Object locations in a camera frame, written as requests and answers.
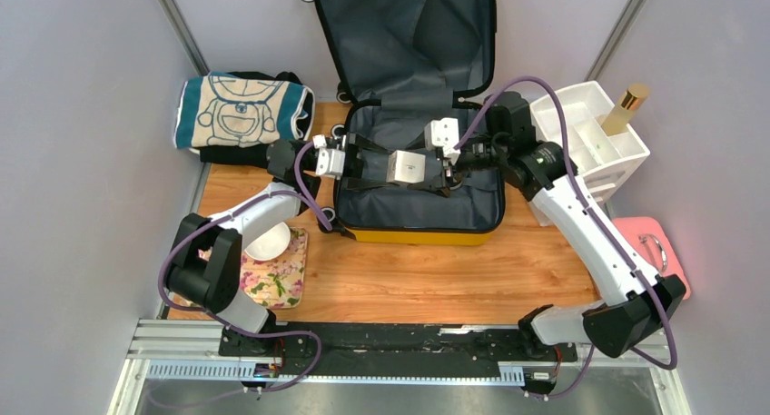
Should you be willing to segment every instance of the folded shirt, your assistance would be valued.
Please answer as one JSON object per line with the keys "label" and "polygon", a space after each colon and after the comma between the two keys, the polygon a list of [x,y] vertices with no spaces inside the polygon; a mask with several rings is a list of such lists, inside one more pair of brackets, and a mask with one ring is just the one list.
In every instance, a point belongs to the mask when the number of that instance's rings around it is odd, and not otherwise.
{"label": "folded shirt", "polygon": [[252,147],[301,139],[306,133],[297,121],[312,114],[303,109],[309,94],[308,87],[289,81],[241,79],[226,73],[195,77],[182,91],[174,144],[179,149]]}

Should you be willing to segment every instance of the metal ring handle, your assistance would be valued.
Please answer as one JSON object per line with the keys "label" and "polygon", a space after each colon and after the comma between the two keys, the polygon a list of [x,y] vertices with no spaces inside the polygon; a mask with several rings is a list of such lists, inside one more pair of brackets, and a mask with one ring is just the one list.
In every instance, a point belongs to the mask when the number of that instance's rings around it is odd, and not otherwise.
{"label": "metal ring handle", "polygon": [[655,235],[652,233],[642,233],[639,235],[639,240],[645,244],[645,248],[647,248],[647,251],[650,253],[650,257],[652,257],[652,252],[649,250],[649,246],[647,245],[647,239],[651,239],[657,246],[657,249],[660,251],[660,259],[663,263],[661,264],[658,272],[662,274],[666,272],[666,269],[668,268],[668,255],[666,254],[666,249],[663,248],[663,244]]}

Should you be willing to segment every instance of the gold bottle cap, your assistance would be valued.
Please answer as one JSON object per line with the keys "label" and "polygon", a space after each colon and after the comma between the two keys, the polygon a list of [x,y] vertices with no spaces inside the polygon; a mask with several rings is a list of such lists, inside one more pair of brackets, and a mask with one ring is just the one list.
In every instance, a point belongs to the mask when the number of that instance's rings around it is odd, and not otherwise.
{"label": "gold bottle cap", "polygon": [[620,98],[618,104],[623,109],[628,111],[635,111],[639,109],[645,100],[649,97],[649,87],[645,84],[631,84],[623,97]]}

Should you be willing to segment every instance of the suitcase lid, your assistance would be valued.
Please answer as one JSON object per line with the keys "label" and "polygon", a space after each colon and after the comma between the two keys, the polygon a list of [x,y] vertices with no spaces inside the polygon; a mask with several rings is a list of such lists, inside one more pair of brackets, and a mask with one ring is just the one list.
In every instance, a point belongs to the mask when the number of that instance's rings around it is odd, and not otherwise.
{"label": "suitcase lid", "polygon": [[494,74],[495,0],[315,0],[341,87],[353,102],[451,91]]}

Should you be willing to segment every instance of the white bowl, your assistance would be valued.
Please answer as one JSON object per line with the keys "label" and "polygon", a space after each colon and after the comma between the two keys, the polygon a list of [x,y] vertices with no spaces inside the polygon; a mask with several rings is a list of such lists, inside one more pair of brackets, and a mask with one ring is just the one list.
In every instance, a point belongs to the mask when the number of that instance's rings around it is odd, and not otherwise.
{"label": "white bowl", "polygon": [[281,253],[289,247],[289,242],[291,242],[289,226],[282,222],[272,226],[272,229],[252,241],[243,251],[257,261],[269,261],[281,256]]}

